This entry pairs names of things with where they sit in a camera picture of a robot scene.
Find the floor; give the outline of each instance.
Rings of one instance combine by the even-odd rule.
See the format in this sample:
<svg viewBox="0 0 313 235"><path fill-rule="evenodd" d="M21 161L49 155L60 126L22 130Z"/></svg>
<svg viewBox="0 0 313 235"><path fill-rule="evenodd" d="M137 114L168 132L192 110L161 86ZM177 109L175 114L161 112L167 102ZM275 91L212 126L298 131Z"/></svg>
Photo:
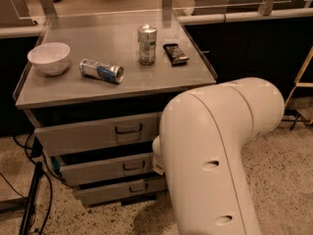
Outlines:
<svg viewBox="0 0 313 235"><path fill-rule="evenodd" d="M42 15L37 0L25 1L33 16ZM56 2L55 7L59 15L66 16L118 12L125 8L137 10L138 5L142 9L155 9L161 7L160 1L62 0ZM174 5L182 6L184 1L183 6L193 4L193 0L174 0ZM312 101L301 104L301 109L307 106L312 106ZM273 132L247 144L242 152L246 178L264 235L307 235L313 230L313 128L303 123L298 123L293 131L290 127L290 122L282 122ZM18 141L23 144L26 137L19 136ZM0 137L0 172L15 189L27 195L33 165L12 137ZM55 178L51 180L54 197L45 234L178 234L167 192L157 194L155 201L125 207L114 203L84 208L76 198L75 189ZM0 189L0 201L19 197L1 177ZM31 231L40 229L49 197L49 184L43 177ZM22 211L0 213L0 234L18 234L21 221Z"/></svg>

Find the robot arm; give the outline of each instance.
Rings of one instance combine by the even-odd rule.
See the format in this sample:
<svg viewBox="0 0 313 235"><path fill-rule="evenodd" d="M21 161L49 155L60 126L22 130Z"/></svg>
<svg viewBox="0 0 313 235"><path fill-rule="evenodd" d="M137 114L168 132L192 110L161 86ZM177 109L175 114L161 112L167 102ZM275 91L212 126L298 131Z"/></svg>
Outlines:
<svg viewBox="0 0 313 235"><path fill-rule="evenodd" d="M154 167L165 171L180 234L260 234L241 150L283 114L281 93L259 78L193 89L168 103Z"/></svg>

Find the white bowl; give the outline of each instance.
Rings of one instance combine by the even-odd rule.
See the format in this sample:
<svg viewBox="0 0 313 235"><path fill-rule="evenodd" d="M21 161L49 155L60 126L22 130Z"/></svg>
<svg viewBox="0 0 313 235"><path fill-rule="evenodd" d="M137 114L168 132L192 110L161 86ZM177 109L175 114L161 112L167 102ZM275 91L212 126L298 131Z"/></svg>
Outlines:
<svg viewBox="0 0 313 235"><path fill-rule="evenodd" d="M45 43L33 48L27 58L39 71L58 75L70 64L69 52L70 48L65 43Z"/></svg>

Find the standing can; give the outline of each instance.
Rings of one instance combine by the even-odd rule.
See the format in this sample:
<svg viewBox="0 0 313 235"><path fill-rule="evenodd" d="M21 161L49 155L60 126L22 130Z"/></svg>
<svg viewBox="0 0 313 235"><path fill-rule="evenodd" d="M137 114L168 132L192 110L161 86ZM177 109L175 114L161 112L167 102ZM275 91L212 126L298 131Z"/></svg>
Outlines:
<svg viewBox="0 0 313 235"><path fill-rule="evenodd" d="M124 68L83 59L79 66L82 75L101 79L110 83L120 83L124 78Z"/></svg>
<svg viewBox="0 0 313 235"><path fill-rule="evenodd" d="M157 28L149 24L138 27L139 62L150 65L156 59Z"/></svg>

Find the drawer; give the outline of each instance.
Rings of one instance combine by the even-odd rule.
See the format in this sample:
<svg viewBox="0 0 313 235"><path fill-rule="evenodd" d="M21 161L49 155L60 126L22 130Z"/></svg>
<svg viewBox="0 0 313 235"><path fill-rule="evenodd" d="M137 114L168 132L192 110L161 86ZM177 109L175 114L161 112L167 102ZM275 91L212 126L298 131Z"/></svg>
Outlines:
<svg viewBox="0 0 313 235"><path fill-rule="evenodd" d="M164 176L152 176L138 180L99 186L77 192L83 206L118 201L167 189Z"/></svg>
<svg viewBox="0 0 313 235"><path fill-rule="evenodd" d="M69 186L88 184L153 171L153 153L73 164L61 167L61 174Z"/></svg>
<svg viewBox="0 0 313 235"><path fill-rule="evenodd" d="M114 117L35 129L35 135L54 157L154 140L161 113Z"/></svg>

